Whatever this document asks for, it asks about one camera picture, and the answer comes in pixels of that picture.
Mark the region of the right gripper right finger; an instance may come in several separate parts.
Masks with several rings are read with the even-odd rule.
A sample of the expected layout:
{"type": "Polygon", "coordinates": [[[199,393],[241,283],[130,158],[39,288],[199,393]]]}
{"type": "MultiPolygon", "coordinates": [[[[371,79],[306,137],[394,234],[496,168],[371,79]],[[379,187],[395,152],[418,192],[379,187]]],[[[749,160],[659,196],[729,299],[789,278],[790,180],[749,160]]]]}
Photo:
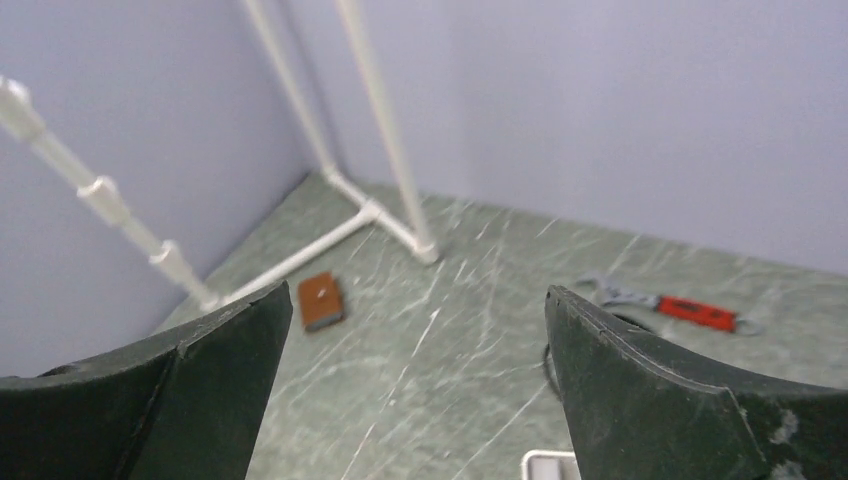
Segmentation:
{"type": "Polygon", "coordinates": [[[585,479],[843,479],[847,393],[741,369],[562,286],[548,344],[585,479]]]}

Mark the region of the white plastic tray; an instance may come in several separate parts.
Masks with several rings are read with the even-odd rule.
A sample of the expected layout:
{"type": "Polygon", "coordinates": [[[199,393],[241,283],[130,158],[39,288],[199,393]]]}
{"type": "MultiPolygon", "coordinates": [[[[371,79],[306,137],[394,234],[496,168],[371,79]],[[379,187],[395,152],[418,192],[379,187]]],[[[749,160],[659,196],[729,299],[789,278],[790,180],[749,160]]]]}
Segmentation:
{"type": "Polygon", "coordinates": [[[522,480],[581,480],[573,451],[533,449],[520,463],[522,480]]]}

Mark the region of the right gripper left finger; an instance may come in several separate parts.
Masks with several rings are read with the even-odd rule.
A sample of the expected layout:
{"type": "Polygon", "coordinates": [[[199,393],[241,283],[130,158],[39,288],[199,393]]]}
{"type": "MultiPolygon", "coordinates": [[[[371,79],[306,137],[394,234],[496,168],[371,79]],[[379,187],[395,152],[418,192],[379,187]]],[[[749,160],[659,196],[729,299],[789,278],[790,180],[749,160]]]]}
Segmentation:
{"type": "Polygon", "coordinates": [[[293,314],[276,282],[35,377],[1,381],[5,479],[242,479],[293,314]]]}

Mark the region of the brown leather card holder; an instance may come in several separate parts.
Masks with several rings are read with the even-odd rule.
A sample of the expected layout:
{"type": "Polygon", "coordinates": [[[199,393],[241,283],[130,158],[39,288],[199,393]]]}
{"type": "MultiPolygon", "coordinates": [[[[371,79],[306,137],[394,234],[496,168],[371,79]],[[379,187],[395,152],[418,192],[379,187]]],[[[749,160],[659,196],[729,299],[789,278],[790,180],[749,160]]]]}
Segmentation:
{"type": "Polygon", "coordinates": [[[341,322],[345,317],[344,302],[336,278],[324,271],[301,281],[297,288],[302,327],[307,333],[341,322]]]}

